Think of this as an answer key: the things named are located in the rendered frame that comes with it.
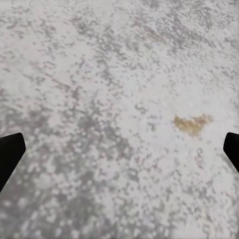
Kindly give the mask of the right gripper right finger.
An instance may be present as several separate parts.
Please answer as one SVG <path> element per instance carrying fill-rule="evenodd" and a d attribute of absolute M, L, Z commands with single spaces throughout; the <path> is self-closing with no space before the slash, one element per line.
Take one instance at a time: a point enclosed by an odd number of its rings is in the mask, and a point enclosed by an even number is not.
<path fill-rule="evenodd" d="M 223 150 L 239 173 L 239 134 L 228 132 Z"/>

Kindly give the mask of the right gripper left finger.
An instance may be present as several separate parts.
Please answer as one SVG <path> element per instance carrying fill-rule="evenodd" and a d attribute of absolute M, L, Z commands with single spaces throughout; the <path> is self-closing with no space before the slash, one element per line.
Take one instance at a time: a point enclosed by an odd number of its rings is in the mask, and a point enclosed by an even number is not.
<path fill-rule="evenodd" d="M 0 138 L 0 192 L 26 151 L 21 132 Z"/>

